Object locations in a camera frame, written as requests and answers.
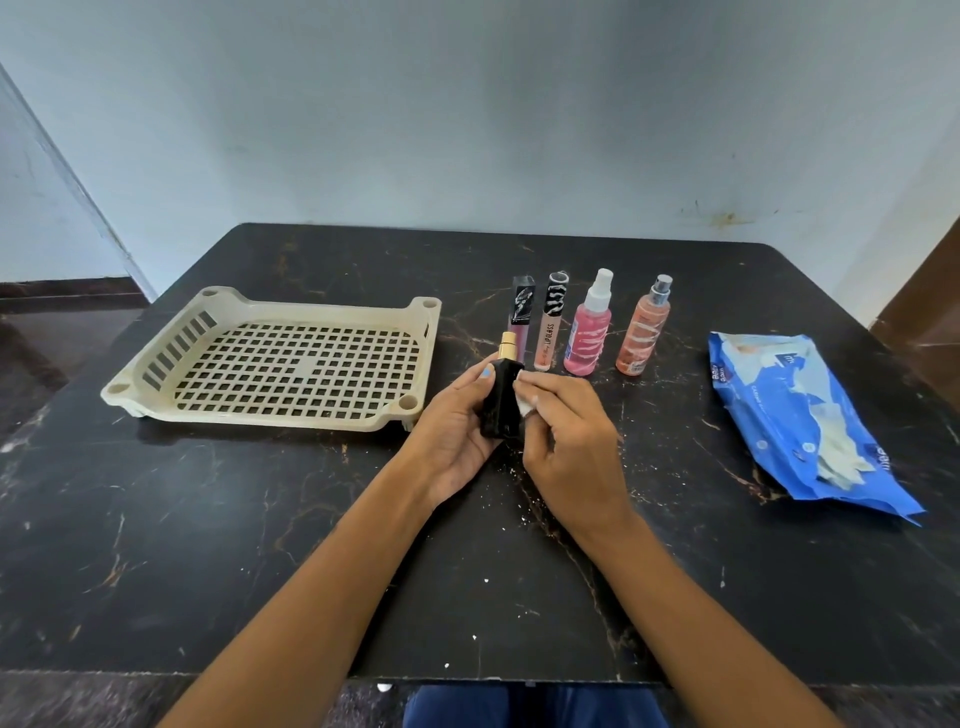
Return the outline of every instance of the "black marble table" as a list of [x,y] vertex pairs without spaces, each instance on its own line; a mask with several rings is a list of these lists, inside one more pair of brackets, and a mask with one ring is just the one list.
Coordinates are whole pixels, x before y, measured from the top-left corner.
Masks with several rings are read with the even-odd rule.
[[[514,274],[614,270],[591,377],[637,511],[686,571],[805,682],[960,685],[960,418],[773,249],[753,244],[245,225],[148,308],[0,453],[0,668],[197,673],[396,452],[373,434],[137,420],[99,390],[207,285],[252,299],[443,300],[430,393],[491,352]],[[612,366],[656,274],[673,312],[643,378]],[[806,333],[929,511],[923,527],[782,496],[712,392],[707,334]],[[561,334],[565,342],[566,331]],[[658,681],[516,447],[424,528],[352,674]]]

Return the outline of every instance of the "wet wipes package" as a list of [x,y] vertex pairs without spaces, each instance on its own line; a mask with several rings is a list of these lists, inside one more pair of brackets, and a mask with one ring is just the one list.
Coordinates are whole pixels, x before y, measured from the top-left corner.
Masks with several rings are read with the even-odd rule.
[[836,498],[903,516],[924,509],[807,336],[709,336],[713,388],[756,462],[797,500]]

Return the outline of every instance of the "beige plastic basket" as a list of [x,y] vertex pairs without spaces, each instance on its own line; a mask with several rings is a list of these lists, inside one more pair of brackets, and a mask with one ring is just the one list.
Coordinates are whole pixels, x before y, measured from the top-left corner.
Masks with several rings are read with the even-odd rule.
[[423,409],[441,302],[250,301],[202,290],[100,393],[170,422],[408,430]]

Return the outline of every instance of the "person's right arm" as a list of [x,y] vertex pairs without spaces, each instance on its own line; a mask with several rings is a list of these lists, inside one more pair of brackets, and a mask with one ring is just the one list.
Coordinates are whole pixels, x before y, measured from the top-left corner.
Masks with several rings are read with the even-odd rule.
[[676,565],[636,514],[616,428],[589,383],[520,372],[515,389],[537,409],[527,418],[524,467],[550,511],[603,572],[697,724],[842,725]]

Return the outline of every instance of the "black perfume bottle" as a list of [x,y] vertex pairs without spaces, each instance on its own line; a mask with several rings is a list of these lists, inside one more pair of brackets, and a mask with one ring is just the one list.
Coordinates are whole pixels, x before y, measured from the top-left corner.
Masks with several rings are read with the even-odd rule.
[[497,440],[520,436],[520,410],[516,406],[514,379],[523,369],[516,361],[516,334],[504,331],[500,337],[500,358],[493,362],[496,380],[480,408],[480,434]]

